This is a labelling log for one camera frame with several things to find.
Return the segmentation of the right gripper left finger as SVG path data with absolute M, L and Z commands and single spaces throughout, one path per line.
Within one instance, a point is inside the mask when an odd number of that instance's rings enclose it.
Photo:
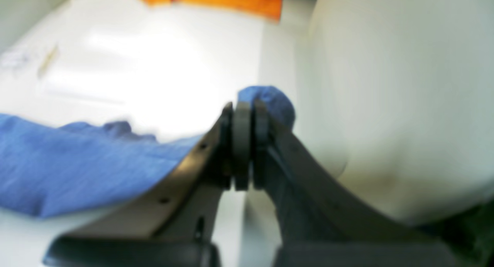
M 221 267 L 212 233 L 228 189 L 247 190 L 252 106 L 228 103 L 170 174 L 141 197 L 49 246 L 46 267 Z

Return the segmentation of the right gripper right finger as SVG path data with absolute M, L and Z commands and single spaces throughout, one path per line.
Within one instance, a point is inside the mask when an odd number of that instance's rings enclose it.
M 456 267 L 438 239 L 383 216 L 331 177 L 256 100 L 253 183 L 275 205 L 275 267 Z

